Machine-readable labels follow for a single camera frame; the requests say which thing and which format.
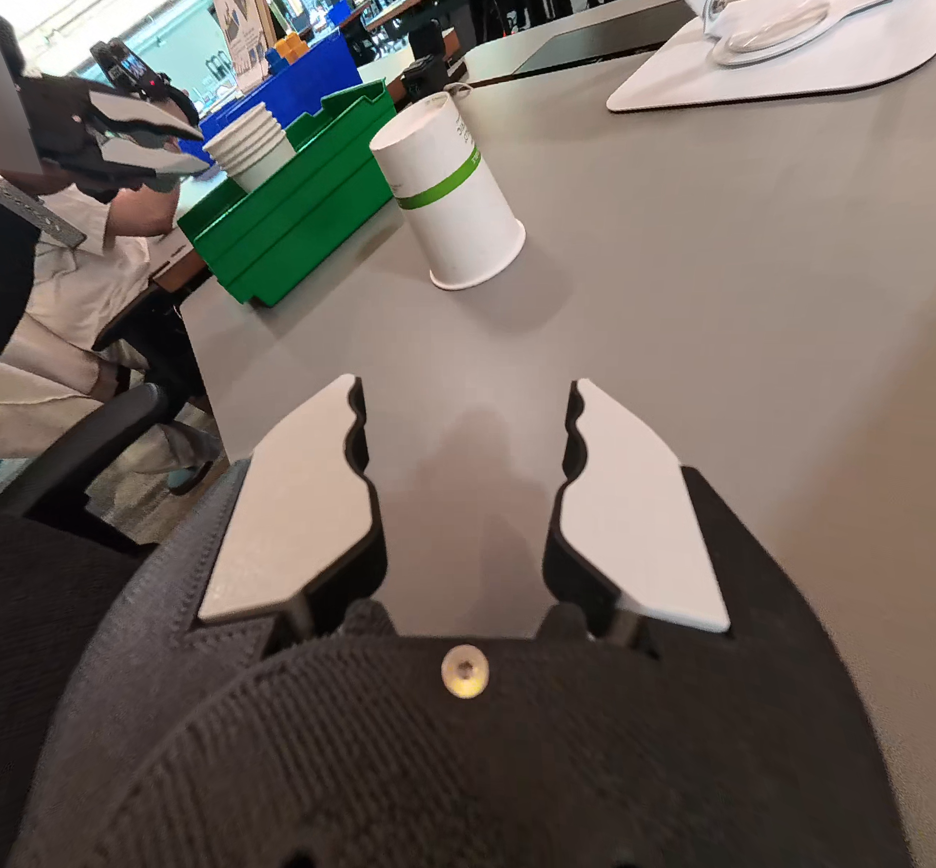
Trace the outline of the black office chair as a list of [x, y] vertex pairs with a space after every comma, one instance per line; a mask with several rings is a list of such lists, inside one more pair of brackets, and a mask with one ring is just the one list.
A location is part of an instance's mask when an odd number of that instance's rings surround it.
[[130, 389], [67, 430], [2, 492], [2, 862], [64, 687], [111, 603], [156, 548], [87, 511], [86, 490], [180, 409], [155, 384]]

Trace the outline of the standing poster board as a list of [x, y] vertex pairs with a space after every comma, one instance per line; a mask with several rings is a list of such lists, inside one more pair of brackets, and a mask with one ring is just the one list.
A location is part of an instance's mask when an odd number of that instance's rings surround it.
[[268, 50], [275, 42], [265, 0], [213, 0], [238, 90], [248, 95], [268, 77]]

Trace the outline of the person's beige trousers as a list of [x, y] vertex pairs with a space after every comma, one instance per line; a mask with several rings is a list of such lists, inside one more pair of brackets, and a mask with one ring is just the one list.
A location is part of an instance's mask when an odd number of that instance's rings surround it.
[[[25, 314], [2, 352], [1, 453], [33, 459], [82, 419], [130, 385], [151, 365], [119, 341], [103, 353], [76, 348]], [[120, 457], [131, 472], [167, 475], [177, 468], [216, 462], [216, 437], [173, 420], [152, 426]]]

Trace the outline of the green plastic bin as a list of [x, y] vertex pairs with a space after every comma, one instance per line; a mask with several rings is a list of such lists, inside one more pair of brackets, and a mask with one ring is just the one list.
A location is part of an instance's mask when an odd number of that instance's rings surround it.
[[286, 127], [296, 154], [257, 190], [228, 178], [179, 226], [238, 302], [271, 308], [392, 197], [371, 140], [396, 115], [384, 80], [325, 96]]

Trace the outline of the stack of nested paper cups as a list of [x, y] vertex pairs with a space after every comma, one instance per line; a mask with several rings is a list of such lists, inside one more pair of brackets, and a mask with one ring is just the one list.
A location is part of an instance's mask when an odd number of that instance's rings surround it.
[[251, 107], [203, 146], [227, 177], [248, 194], [297, 155], [286, 130], [264, 102]]

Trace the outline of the grey desk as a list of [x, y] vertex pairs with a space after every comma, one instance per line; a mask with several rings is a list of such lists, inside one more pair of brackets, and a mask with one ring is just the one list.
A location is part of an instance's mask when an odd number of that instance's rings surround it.
[[589, 378], [697, 468], [813, 605], [872, 714], [918, 866], [934, 866], [934, 61], [818, 99], [642, 114], [642, 61], [518, 80], [552, 35], [478, 47], [462, 113], [528, 239], [439, 290], [394, 203], [273, 309], [185, 300], [239, 459], [343, 373], [361, 378], [411, 635], [532, 633]]

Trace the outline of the white document stand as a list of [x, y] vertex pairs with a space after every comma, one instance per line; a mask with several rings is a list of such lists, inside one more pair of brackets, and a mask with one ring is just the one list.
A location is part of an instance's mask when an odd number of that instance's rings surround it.
[[935, 0], [684, 0], [695, 17], [607, 99], [615, 114], [813, 97], [935, 56]]

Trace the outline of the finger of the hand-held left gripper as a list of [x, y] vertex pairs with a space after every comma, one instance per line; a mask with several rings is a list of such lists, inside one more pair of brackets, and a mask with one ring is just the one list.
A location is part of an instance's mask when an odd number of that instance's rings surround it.
[[191, 125], [183, 116], [176, 116], [152, 102], [91, 90], [89, 103], [96, 115], [121, 133], [141, 131], [190, 141], [203, 140], [197, 125]]
[[143, 176], [182, 177], [199, 175], [209, 165], [191, 154], [165, 148], [146, 148], [133, 140], [113, 137], [100, 146], [104, 163], [114, 169]]

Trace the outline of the blue plastic bin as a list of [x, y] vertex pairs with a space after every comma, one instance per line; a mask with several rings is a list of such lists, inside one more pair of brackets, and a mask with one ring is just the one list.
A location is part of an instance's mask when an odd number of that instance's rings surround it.
[[361, 77], [344, 35], [332, 32], [312, 43], [296, 62], [265, 79], [240, 100], [228, 102], [216, 113], [205, 116], [199, 125], [204, 139], [182, 140], [181, 151], [212, 163], [204, 152], [204, 143], [253, 107], [264, 103], [282, 127], [287, 128], [303, 113], [314, 115], [324, 97], [360, 84]]

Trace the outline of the white paper cup green band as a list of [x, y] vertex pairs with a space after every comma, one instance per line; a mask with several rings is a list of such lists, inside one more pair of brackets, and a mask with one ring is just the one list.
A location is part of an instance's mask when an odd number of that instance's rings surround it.
[[454, 91], [406, 107], [376, 133], [370, 152], [437, 288], [474, 288], [519, 256], [525, 228], [490, 171]]

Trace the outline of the black charging hub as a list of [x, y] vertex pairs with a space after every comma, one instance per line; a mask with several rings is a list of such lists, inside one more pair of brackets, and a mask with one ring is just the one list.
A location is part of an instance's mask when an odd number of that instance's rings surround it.
[[439, 55], [427, 55], [411, 63], [401, 74], [404, 102], [415, 103], [461, 84], [467, 75], [464, 60], [455, 63]]

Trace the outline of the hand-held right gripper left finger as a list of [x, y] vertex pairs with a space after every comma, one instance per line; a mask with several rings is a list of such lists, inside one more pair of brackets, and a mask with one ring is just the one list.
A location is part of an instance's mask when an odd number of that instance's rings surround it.
[[254, 448], [197, 611], [209, 627], [283, 619], [294, 636], [338, 630], [388, 570], [362, 381], [339, 376]]

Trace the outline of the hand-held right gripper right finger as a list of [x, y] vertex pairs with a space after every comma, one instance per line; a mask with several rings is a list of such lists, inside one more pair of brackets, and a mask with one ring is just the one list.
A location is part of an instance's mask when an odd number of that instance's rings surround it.
[[619, 613], [728, 634], [728, 608], [677, 454], [589, 379], [571, 382], [565, 430], [565, 478], [543, 556], [548, 592], [581, 611], [592, 640]]

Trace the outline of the perforated metal bar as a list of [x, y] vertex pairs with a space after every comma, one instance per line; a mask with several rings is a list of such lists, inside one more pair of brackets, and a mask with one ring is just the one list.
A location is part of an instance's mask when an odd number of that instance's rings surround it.
[[72, 224], [57, 216], [39, 199], [19, 190], [1, 178], [1, 206], [6, 212], [28, 223], [45, 235], [56, 246], [76, 250], [86, 240], [86, 235]]

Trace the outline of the person's white shirt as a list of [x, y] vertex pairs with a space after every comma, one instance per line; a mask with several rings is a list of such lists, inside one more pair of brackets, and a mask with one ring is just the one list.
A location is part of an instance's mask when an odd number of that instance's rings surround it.
[[149, 238], [106, 239], [111, 201], [105, 203], [101, 194], [90, 195], [75, 184], [41, 201], [86, 240], [69, 250], [41, 239], [27, 314], [70, 345], [90, 350], [109, 323], [148, 288]]

